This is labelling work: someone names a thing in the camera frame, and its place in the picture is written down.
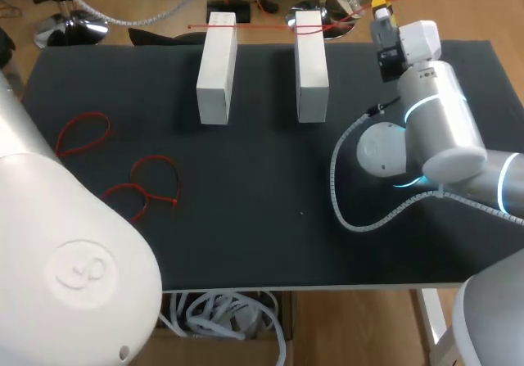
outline white cable bundle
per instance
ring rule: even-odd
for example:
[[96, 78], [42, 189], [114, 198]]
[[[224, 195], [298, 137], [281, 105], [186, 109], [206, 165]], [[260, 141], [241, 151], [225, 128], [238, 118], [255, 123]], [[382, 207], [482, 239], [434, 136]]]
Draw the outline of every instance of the white cable bundle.
[[95, 10], [94, 8], [89, 6], [83, 0], [74, 0], [74, 1], [81, 8], [83, 8], [85, 11], [90, 12], [91, 14], [93, 14], [94, 16], [97, 16], [98, 18], [102, 18], [103, 20], [106, 20], [107, 22], [111, 22], [112, 24], [120, 25], [120, 26], [146, 26], [146, 25], [154, 24], [155, 22], [157, 22], [159, 20], [163, 20], [164, 18], [167, 18], [168, 16], [172, 16], [175, 12], [177, 12], [180, 8], [182, 8], [186, 4], [188, 4], [189, 1], [191, 1], [191, 0], [182, 0], [175, 7], [173, 7], [171, 10], [168, 10], [166, 12], [162, 12], [158, 16], [154, 16], [154, 17], [149, 18], [147, 20], [136, 20], [136, 21], [117, 20], [116, 18], [112, 18], [110, 16], [102, 14], [98, 10]]
[[369, 120], [370, 116], [368, 114], [362, 115], [360, 118], [358, 118], [340, 137], [338, 140], [335, 149], [333, 151], [333, 155], [331, 158], [331, 166], [329, 170], [329, 188], [331, 191], [331, 202], [333, 205], [333, 209], [335, 210], [335, 215], [338, 218], [338, 221], [344, 226], [345, 229], [348, 229], [349, 231], [352, 231], [354, 233], [366, 233], [369, 231], [373, 231], [374, 229], [380, 228], [386, 223], [389, 223], [392, 221], [397, 215], [402, 213], [404, 210], [406, 210], [409, 206], [414, 204], [417, 201], [421, 201], [428, 197], [439, 197], [439, 198], [449, 198], [450, 200], [454, 200], [457, 202], [460, 202], [461, 204], [464, 204], [466, 206], [471, 206], [472, 208], [482, 210], [486, 212], [488, 215], [493, 215], [496, 217], [499, 217], [501, 219], [507, 220], [511, 223], [515, 223], [518, 225], [524, 226], [524, 219], [521, 219], [519, 217], [509, 215], [507, 213], [504, 213], [500, 210], [496, 210], [490, 206], [479, 204], [478, 202], [468, 200], [467, 198], [461, 197], [459, 195], [453, 194], [451, 192], [444, 192], [444, 191], [434, 191], [434, 192], [423, 192], [421, 194], [418, 194], [414, 197], [409, 198], [404, 203], [400, 204], [396, 209], [394, 209], [390, 214], [388, 214], [386, 217], [384, 217], [382, 220], [377, 221], [374, 224], [370, 225], [364, 225], [364, 226], [354, 226], [350, 223], [348, 223], [344, 217], [342, 216], [341, 210], [338, 207], [337, 202], [337, 194], [335, 192], [335, 168], [337, 167], [337, 158], [338, 153], [341, 150], [342, 143], [346, 140], [346, 138], [362, 123], [364, 123], [366, 120]]
[[[187, 293], [173, 292], [171, 293], [169, 303], [170, 321], [162, 314], [160, 315], [160, 320], [180, 337], [222, 337], [245, 340], [251, 337], [261, 324], [263, 324], [263, 329], [265, 330], [274, 327], [280, 350], [277, 366], [283, 366], [286, 361], [286, 340], [278, 321], [278, 302], [271, 292], [263, 291], [263, 293], [267, 294], [273, 301], [274, 310], [257, 300], [251, 299], [249, 296], [236, 292], [214, 291], [207, 292], [193, 301], [187, 308], [185, 316], [183, 316], [187, 302]], [[203, 310], [199, 314], [195, 314], [198, 306], [202, 304], [204, 304]], [[238, 331], [224, 326], [231, 326], [230, 322], [235, 318], [236, 314], [245, 309], [251, 312], [251, 323]], [[271, 319], [271, 323], [267, 326], [262, 319], [262, 313], [267, 314]], [[184, 331], [180, 327], [179, 321], [184, 321], [190, 332]]]

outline white wooden block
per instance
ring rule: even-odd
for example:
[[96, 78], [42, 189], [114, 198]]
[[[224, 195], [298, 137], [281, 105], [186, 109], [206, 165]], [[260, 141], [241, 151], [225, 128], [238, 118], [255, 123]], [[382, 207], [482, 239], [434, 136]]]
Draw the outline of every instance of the white wooden block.
[[296, 12], [296, 107], [300, 123], [326, 121], [329, 99], [328, 64], [321, 28], [301, 28], [302, 25], [322, 26], [320, 11]]
[[[235, 26], [233, 12], [212, 12], [210, 25]], [[209, 28], [196, 82], [203, 124], [227, 124], [237, 59], [237, 28]]]

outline white table leg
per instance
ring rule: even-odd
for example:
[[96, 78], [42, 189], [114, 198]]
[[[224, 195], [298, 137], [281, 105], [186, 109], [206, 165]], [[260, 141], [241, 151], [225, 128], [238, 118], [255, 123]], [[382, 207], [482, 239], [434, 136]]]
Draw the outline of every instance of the white table leg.
[[447, 328], [439, 293], [435, 288], [417, 290], [426, 337], [429, 341], [431, 366], [457, 366], [460, 355], [453, 331]]

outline gray fabric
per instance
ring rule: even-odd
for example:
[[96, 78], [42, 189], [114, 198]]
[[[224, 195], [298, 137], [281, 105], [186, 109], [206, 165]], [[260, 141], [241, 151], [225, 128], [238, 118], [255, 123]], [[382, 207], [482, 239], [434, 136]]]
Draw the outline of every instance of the gray fabric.
[[[165, 289], [462, 282], [523, 248], [522, 228], [453, 201], [423, 201], [374, 233], [348, 233], [338, 224], [327, 181], [332, 149], [349, 124], [396, 91], [395, 83], [382, 83], [373, 45], [326, 49], [331, 90], [325, 124], [296, 123], [289, 45], [239, 47], [225, 127], [200, 125], [201, 47], [193, 46], [49, 48], [34, 68], [24, 104], [52, 145], [78, 114], [103, 111], [111, 118], [107, 142], [63, 160], [96, 195], [126, 182], [142, 156], [177, 161], [178, 208], [153, 202], [137, 224], [156, 254]], [[486, 146], [524, 151], [522, 107], [491, 45], [445, 42], [443, 52]], [[400, 123], [400, 106], [383, 120]], [[342, 149], [337, 192], [345, 217], [369, 224], [413, 191], [391, 187], [409, 176], [366, 175], [355, 159], [357, 137]], [[151, 189], [174, 192], [167, 170], [143, 176]], [[116, 205], [128, 209], [133, 198], [121, 198], [126, 201]]]

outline yellow object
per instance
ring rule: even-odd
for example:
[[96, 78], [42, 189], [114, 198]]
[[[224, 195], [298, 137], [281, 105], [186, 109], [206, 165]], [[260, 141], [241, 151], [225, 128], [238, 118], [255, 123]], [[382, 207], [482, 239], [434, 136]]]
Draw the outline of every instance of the yellow object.
[[386, 0], [372, 0], [371, 1], [372, 8], [377, 8], [377, 7], [386, 6], [386, 5], [387, 5]]

